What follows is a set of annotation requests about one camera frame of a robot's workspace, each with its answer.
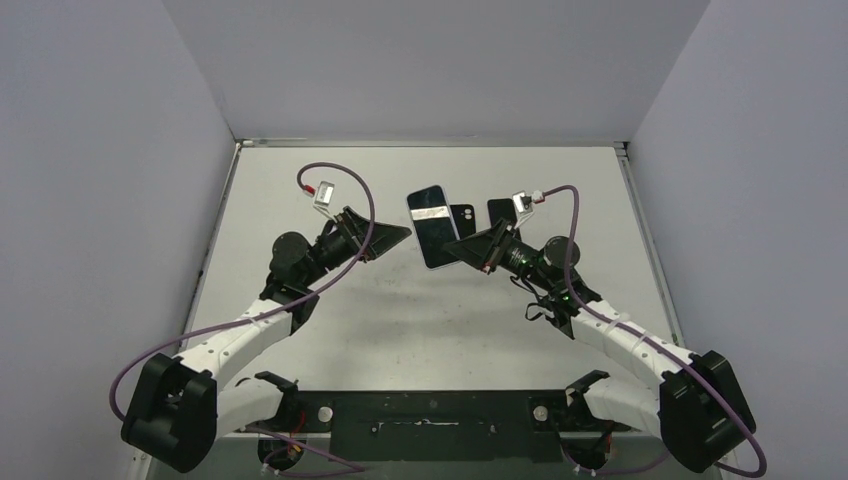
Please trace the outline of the purple phone black screen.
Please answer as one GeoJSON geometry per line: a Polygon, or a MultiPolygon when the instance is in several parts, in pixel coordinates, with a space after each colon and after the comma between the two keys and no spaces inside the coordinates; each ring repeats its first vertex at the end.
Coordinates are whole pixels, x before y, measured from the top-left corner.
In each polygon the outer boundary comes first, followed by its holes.
{"type": "Polygon", "coordinates": [[[490,224],[495,231],[498,231],[498,224],[509,224],[512,226],[511,231],[514,237],[519,241],[522,240],[520,229],[517,227],[518,216],[510,198],[489,199],[487,211],[490,224]]]}

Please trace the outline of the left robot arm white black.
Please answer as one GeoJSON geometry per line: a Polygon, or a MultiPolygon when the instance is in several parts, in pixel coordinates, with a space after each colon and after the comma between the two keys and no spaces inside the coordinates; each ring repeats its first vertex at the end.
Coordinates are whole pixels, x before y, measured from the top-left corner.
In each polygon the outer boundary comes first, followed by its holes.
{"type": "Polygon", "coordinates": [[[286,232],[273,243],[264,289],[243,320],[174,356],[155,353],[143,365],[124,414],[121,439],[174,470],[196,468],[221,437],[257,425],[282,431],[304,420],[299,388],[262,371],[240,372],[310,318],[313,284],[355,261],[373,261],[411,235],[410,228],[371,222],[346,207],[314,241],[286,232]]]}

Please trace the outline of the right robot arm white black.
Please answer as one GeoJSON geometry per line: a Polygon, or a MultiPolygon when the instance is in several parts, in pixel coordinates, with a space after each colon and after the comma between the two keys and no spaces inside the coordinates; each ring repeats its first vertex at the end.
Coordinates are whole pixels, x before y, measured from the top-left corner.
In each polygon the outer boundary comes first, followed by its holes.
{"type": "Polygon", "coordinates": [[[576,272],[579,250],[572,239],[556,236],[536,249],[500,221],[444,249],[486,274],[511,273],[549,311],[557,330],[638,379],[633,385],[597,371],[573,384],[565,414],[575,427],[588,429],[603,419],[649,433],[693,472],[717,465],[755,433],[729,361],[715,351],[697,354],[668,342],[618,312],[576,272]]]}

